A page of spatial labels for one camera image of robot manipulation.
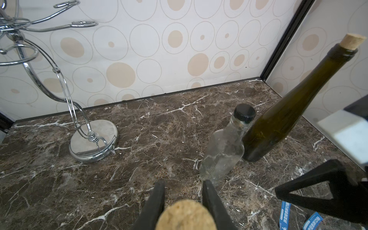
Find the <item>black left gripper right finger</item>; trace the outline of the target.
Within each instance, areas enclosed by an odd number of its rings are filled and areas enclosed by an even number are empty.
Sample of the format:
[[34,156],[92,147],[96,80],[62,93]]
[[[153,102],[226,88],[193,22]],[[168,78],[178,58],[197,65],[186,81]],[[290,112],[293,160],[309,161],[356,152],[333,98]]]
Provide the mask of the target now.
[[202,204],[210,212],[218,230],[237,230],[210,180],[203,182]]

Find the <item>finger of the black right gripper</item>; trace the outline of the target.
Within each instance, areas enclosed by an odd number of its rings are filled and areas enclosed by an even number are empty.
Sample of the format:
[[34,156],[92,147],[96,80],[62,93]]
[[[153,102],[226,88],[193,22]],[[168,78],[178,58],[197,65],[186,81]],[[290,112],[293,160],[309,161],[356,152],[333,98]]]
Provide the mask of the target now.
[[276,187],[275,193],[296,206],[352,223],[368,223],[368,178],[354,180],[336,159]]

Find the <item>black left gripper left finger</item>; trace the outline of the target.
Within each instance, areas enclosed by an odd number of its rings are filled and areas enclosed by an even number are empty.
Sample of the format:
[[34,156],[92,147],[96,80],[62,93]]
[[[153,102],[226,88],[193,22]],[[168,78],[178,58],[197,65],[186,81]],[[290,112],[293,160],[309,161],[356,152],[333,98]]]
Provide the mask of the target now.
[[132,230],[155,230],[160,215],[165,206],[165,182],[158,181],[145,203],[140,216],[135,221]]

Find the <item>tall clear corked bottle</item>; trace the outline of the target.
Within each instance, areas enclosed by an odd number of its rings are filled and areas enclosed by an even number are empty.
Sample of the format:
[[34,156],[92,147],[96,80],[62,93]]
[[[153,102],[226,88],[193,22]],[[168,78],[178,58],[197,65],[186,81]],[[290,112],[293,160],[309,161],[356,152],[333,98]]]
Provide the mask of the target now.
[[160,215],[157,230],[216,230],[210,212],[194,200],[180,200],[167,207]]

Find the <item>blue peeled label strip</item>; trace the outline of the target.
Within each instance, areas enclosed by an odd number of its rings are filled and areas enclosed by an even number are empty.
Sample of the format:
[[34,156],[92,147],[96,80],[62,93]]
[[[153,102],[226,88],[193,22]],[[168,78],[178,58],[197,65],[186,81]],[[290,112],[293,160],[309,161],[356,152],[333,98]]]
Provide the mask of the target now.
[[290,214],[290,203],[282,201],[281,212],[279,217],[280,230],[288,230],[289,214]]

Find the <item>clear bottle black cap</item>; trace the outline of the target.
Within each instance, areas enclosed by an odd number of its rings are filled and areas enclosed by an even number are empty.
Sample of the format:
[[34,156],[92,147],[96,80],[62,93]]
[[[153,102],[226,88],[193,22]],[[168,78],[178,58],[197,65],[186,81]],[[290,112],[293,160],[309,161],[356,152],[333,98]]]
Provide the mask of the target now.
[[244,154],[242,137],[256,116],[255,109],[245,103],[235,107],[228,125],[214,132],[199,168],[202,181],[217,184],[235,167]]

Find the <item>dark green wine bottle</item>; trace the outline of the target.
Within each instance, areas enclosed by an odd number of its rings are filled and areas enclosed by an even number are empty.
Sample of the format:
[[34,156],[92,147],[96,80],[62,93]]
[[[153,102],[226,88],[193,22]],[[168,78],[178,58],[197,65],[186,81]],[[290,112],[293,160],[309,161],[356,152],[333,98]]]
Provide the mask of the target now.
[[294,128],[323,86],[358,52],[366,37],[347,33],[294,89],[264,112],[243,136],[243,159],[256,162]]

